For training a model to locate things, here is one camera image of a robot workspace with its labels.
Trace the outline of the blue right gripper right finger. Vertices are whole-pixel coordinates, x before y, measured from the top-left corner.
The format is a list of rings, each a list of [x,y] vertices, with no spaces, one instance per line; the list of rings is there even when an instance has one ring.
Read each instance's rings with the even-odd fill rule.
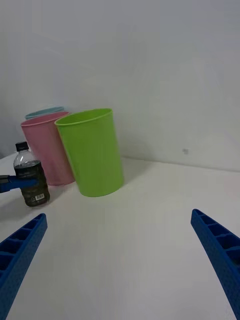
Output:
[[[240,319],[240,238],[198,209],[190,224],[203,246],[227,300]]]

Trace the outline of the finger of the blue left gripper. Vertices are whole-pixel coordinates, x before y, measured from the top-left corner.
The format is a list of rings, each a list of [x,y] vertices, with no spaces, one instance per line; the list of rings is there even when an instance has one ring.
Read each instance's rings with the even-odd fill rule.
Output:
[[[38,184],[37,179],[19,179],[14,175],[0,176],[0,193],[6,193],[14,189],[34,187]]]

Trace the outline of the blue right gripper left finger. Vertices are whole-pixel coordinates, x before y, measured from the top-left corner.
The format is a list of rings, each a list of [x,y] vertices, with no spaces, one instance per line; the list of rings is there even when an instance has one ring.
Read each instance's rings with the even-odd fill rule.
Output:
[[[0,319],[7,318],[47,228],[41,213],[0,243]]]

